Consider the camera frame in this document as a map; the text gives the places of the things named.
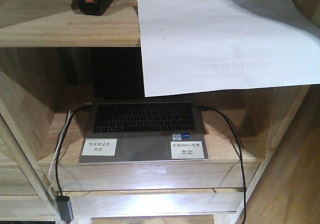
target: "black cable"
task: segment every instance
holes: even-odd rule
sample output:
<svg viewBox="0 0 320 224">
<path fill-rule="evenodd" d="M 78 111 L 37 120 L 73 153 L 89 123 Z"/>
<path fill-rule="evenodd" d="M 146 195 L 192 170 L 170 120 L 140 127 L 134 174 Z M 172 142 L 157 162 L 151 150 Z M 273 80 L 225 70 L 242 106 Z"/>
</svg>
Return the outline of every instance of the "black cable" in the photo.
<svg viewBox="0 0 320 224">
<path fill-rule="evenodd" d="M 75 115 L 78 111 L 80 111 L 80 110 L 82 110 L 82 109 L 90 108 L 90 107 L 91 107 L 90 104 L 84 104 L 84 105 L 78 107 L 75 111 L 73 111 L 73 112 L 71 113 L 71 116 L 70 116 L 69 120 L 68 120 L 68 113 L 66 114 L 66 119 L 65 119 L 65 122 L 64 122 L 64 125 L 63 125 L 63 126 L 65 126 L 65 130 L 64 130 L 64 132 L 61 131 L 61 132 L 62 132 L 62 133 L 61 133 L 61 135 L 62 135 L 62 136 L 61 136 L 61 144 L 60 144 L 60 146 L 58 146 L 58 144 L 57 144 L 57 146 L 56 146 L 56 149 L 58 148 L 58 150 L 57 150 L 57 155 L 56 155 L 56 157 L 55 157 L 55 179 L 56 179 L 56 184 L 57 184 L 57 186 L 58 186 L 58 189 L 59 189 L 59 192 L 60 192 L 60 195 L 61 195 L 61 196 L 63 196 L 63 193 L 62 193 L 62 189 L 61 189 L 60 182 L 59 182 L 58 162 L 59 162 L 59 157 L 60 157 L 60 152 L 61 152 L 62 144 L 64 143 L 64 140 L 65 140 L 65 137 L 66 137 L 66 135 L 67 135 L 67 131 L 68 131 L 69 125 L 70 125 L 70 123 L 71 123 L 72 118 L 74 117 L 74 115 Z"/>
<path fill-rule="evenodd" d="M 235 131 L 235 128 L 231 122 L 231 120 L 224 114 L 222 113 L 221 111 L 213 108 L 213 107 L 210 107 L 210 106 L 203 106 L 203 105 L 200 105 L 198 106 L 199 110 L 200 111 L 208 111 L 208 110 L 212 110 L 212 111 L 215 111 L 216 113 L 220 114 L 223 119 L 226 121 L 226 123 L 228 124 L 232 134 L 233 134 L 233 137 L 235 139 L 235 142 L 238 146 L 238 149 L 239 149 L 239 153 L 238 153 L 238 156 L 239 156 L 239 159 L 240 159 L 240 165 L 241 165 L 241 172 L 242 172 L 242 181 L 243 181 L 243 220 L 241 222 L 241 224 L 245 224 L 246 222 L 246 218 L 247 218 L 247 204 L 246 204 L 246 192 L 247 192 L 247 187 L 246 187 L 246 176 L 245 176 L 245 169 L 244 169 L 244 160 L 243 160 L 243 155 L 242 155 L 242 149 L 241 149 L 241 144 L 240 144 L 240 140 L 238 138 L 238 135 L 236 134 L 236 131 Z"/>
</svg>

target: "cable connector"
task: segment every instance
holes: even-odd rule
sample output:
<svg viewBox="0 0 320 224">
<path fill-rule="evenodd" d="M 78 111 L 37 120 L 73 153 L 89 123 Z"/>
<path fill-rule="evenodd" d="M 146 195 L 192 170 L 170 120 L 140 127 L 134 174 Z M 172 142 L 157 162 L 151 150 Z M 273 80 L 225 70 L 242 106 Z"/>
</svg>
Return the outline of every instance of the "cable connector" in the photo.
<svg viewBox="0 0 320 224">
<path fill-rule="evenodd" d="M 74 213 L 72 211 L 70 197 L 66 195 L 58 195 L 55 199 L 62 221 L 72 222 Z"/>
</svg>

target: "laptop screen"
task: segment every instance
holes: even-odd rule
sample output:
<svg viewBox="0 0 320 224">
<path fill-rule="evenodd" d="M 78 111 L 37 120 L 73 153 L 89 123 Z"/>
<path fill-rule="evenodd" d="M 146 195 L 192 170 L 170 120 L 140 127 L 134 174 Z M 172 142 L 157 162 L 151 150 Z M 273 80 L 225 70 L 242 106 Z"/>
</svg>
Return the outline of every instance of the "laptop screen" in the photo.
<svg viewBox="0 0 320 224">
<path fill-rule="evenodd" d="M 91 59 L 95 97 L 144 98 L 140 47 L 92 47 Z"/>
</svg>

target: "intel sticker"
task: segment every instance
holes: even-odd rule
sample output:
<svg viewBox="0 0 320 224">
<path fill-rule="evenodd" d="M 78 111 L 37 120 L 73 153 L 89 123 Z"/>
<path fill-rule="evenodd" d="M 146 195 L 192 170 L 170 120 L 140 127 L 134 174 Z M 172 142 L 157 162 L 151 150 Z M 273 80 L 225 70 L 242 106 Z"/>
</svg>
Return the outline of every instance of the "intel sticker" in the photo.
<svg viewBox="0 0 320 224">
<path fill-rule="evenodd" d="M 182 133 L 182 138 L 183 139 L 189 139 L 190 138 L 189 133 Z"/>
<path fill-rule="evenodd" d="M 180 133 L 173 133 L 172 134 L 172 141 L 181 141 L 181 134 Z"/>
</svg>

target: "laptop touchpad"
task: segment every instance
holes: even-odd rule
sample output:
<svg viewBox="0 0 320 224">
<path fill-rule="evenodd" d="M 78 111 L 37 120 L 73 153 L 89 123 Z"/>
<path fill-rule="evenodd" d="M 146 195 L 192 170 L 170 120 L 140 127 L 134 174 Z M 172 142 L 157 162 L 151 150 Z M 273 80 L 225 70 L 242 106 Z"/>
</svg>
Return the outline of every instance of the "laptop touchpad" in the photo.
<svg viewBox="0 0 320 224">
<path fill-rule="evenodd" d="M 122 161 L 159 161 L 171 159 L 168 137 L 160 134 L 124 134 Z"/>
</svg>

